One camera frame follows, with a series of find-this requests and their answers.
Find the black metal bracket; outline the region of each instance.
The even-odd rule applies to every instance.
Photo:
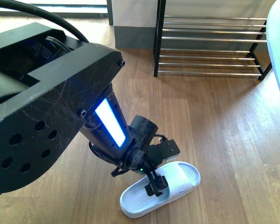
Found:
[[[166,0],[158,0],[157,19],[154,32],[154,77],[158,77],[165,8]]]
[[[265,32],[266,32],[266,27],[261,28],[260,32],[261,32],[261,33],[265,33]],[[256,40],[261,40],[262,37],[263,37],[263,34],[259,34],[259,35],[257,35]],[[269,73],[269,71],[272,69],[272,63],[270,63],[270,64],[267,66],[266,69],[263,69],[262,65],[260,64],[258,58],[256,57],[256,55],[255,55],[255,53],[254,53],[254,51],[255,51],[255,49],[257,48],[257,46],[258,46],[258,43],[253,43],[253,44],[252,44],[252,46],[251,46],[251,48],[250,48],[250,50],[249,50],[249,53],[247,54],[247,57],[251,57],[251,58],[254,58],[254,59],[255,59],[255,60],[254,60],[254,63],[255,63],[256,65],[259,66],[259,67],[258,67],[258,71],[259,71],[260,74],[261,74],[261,75],[259,76],[258,80],[259,80],[259,81],[262,81],[262,80],[265,79],[265,77],[267,76],[267,74]]]

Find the black cable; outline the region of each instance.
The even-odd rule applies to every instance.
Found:
[[[38,7],[29,5],[26,3],[15,1],[15,0],[0,0],[0,8],[8,8],[8,9],[12,9],[12,10],[16,10],[16,11],[20,11],[20,12],[42,17],[46,20],[49,20],[49,21],[65,28],[66,30],[70,31],[79,40],[89,43],[87,38],[79,30],[77,30],[73,25],[71,25],[70,23],[68,23],[63,18],[59,17],[58,15],[50,13],[46,10],[40,9]]]
[[[155,137],[161,137],[161,138],[164,138],[164,139],[166,138],[166,136],[165,136],[165,135],[162,135],[162,134],[155,134],[154,136],[155,136]]]
[[[155,137],[161,137],[160,142],[168,141],[168,138],[165,135],[162,134],[155,134]]]
[[[52,36],[47,36],[46,41],[49,41],[50,43],[52,43],[54,46],[58,46],[60,47],[62,50],[64,50],[66,53],[70,53],[70,49],[68,46],[66,46],[64,43],[62,43],[60,40],[52,37]]]

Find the slide sandal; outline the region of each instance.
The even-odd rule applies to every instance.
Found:
[[[145,186],[148,177],[144,177],[126,189],[120,197],[122,211],[131,218],[138,218],[147,213],[175,201],[194,190],[200,183],[200,173],[186,162],[170,162],[156,169],[156,173],[166,177],[168,187],[159,197],[148,196]]]

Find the blue led light strip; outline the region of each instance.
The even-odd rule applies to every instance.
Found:
[[[98,117],[103,122],[104,126],[107,128],[108,132],[118,145],[121,147],[124,141],[126,140],[126,136],[123,133],[107,99],[104,99],[103,102],[97,107],[95,110]]]

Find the bolt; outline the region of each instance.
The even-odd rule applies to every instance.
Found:
[[[124,67],[125,64],[126,64],[126,62],[125,62],[124,60],[122,60],[122,61],[119,63],[119,65],[120,65],[121,67]]]
[[[79,110],[77,111],[77,116],[80,116],[80,117],[84,118],[85,115],[86,115],[86,110],[79,109]]]

